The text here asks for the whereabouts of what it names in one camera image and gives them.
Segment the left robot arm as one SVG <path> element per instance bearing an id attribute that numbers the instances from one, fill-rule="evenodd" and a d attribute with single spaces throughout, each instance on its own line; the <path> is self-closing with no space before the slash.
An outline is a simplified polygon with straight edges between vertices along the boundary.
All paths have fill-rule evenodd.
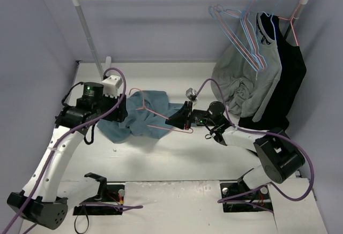
<path id="1" fill-rule="evenodd" d="M 56 117 L 55 127 L 38 167 L 20 192 L 10 193 L 7 204 L 16 217 L 57 229 L 70 209 L 92 198 L 99 202 L 107 196 L 106 177 L 87 173 L 67 188 L 59 188 L 70 159 L 85 141 L 89 128 L 100 119 L 122 122 L 128 115 L 125 94 L 118 94 L 126 84 L 122 78 L 111 76 L 101 83 L 85 82 L 82 97 L 75 106 L 64 104 Z"/>

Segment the blue t shirt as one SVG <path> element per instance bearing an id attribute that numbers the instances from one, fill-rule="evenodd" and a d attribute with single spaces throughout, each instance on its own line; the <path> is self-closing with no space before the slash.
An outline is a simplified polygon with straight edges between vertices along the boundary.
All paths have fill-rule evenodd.
<path id="1" fill-rule="evenodd" d="M 181 103 L 169 102 L 169 97 L 164 91 L 143 90 L 143 92 L 146 107 L 168 118 L 183 106 Z M 136 110 L 136 108 L 140 108 L 141 106 L 141 93 L 134 90 L 134 93 L 126 99 L 128 116 L 124 122 L 109 122 L 102 119 L 96 126 L 113 143 L 123 142 L 130 135 L 136 137 L 145 136 L 153 139 L 161 139 L 167 135 L 170 131 L 154 129 L 147 126 L 154 125 L 172 129 L 172 126 L 165 124 L 166 119 L 146 110 Z"/>

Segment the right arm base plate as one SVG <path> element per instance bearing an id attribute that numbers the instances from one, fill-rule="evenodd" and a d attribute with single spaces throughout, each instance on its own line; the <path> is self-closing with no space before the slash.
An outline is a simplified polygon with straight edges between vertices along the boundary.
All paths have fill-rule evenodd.
<path id="1" fill-rule="evenodd" d="M 237 182 L 220 182 L 221 198 L 232 197 L 248 191 L 248 188 Z M 273 205 L 269 190 L 262 187 L 240 197 L 230 199 L 222 203 L 224 213 L 254 213 L 273 212 Z"/>

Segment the black tank top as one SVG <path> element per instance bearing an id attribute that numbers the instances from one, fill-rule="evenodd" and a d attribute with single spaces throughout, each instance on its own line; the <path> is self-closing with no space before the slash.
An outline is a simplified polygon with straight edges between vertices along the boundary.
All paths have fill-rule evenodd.
<path id="1" fill-rule="evenodd" d="M 268 17 L 263 13 L 257 22 L 257 26 L 263 26 L 266 34 L 276 40 L 282 71 L 261 119 L 254 122 L 252 117 L 240 118 L 238 125 L 253 130 L 271 130 L 275 127 L 286 130 L 289 126 L 287 115 L 307 72 L 306 65 L 300 47 L 288 43 L 282 34 L 277 16 Z"/>

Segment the grey sweatshirt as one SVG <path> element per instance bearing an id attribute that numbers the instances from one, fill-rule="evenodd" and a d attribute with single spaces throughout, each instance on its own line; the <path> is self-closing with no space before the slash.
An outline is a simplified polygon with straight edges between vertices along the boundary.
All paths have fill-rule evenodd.
<path id="1" fill-rule="evenodd" d="M 209 12 L 229 40 L 212 72 L 212 92 L 217 100 L 224 100 L 229 112 L 257 122 L 281 78 L 275 25 L 267 19 L 263 26 L 263 13 L 239 13 L 240 24 L 232 30 L 222 10 L 212 6 Z"/>

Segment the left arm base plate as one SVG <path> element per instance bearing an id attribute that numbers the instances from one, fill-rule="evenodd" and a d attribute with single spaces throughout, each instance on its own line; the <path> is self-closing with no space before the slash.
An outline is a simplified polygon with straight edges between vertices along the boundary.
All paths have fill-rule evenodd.
<path id="1" fill-rule="evenodd" d="M 104 205 L 94 205 L 93 203 L 112 203 L 113 205 L 123 204 L 125 196 L 125 184 L 116 182 L 107 182 L 106 177 L 95 173 L 87 173 L 84 175 L 87 179 L 94 179 L 100 185 L 96 195 L 85 200 L 86 205 L 74 207 L 73 216 L 108 216 L 122 215 L 122 208 L 114 208 Z"/>

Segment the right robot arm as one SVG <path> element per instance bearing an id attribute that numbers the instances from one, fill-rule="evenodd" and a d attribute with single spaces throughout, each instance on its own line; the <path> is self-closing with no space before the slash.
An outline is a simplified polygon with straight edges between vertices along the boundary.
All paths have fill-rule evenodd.
<path id="1" fill-rule="evenodd" d="M 203 126 L 215 142 L 241 147 L 255 154 L 260 165 L 237 180 L 240 196 L 248 198 L 257 187 L 270 182 L 281 184 L 304 165 L 304 156 L 293 144 L 265 132 L 253 134 L 248 130 L 239 131 L 230 125 L 224 112 L 225 106 L 219 101 L 212 102 L 207 110 L 194 109 L 192 102 L 186 101 L 165 123 L 181 130 L 188 130 L 192 125 Z"/>

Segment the pink hanger at rack end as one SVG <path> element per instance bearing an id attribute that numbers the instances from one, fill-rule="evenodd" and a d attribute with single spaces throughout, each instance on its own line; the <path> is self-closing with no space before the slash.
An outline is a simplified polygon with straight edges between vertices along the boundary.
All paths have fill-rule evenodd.
<path id="1" fill-rule="evenodd" d="M 303 10 L 303 6 L 304 6 L 303 1 L 304 0 L 299 0 L 298 5 L 296 6 L 296 8 L 294 9 L 292 15 L 289 18 L 279 17 L 280 20 L 284 20 L 284 21 L 287 21 L 289 23 L 288 27 L 287 27 L 287 29 L 286 29 L 286 31 L 284 33 L 285 40 L 288 38 L 289 34 L 292 34 L 294 42 L 295 42 L 295 45 L 297 47 L 299 46 L 299 42 L 298 42 L 298 39 L 297 39 L 297 36 L 296 36 L 296 33 L 295 33 L 295 22 L 299 19 L 300 14 L 301 14 L 301 12 Z"/>

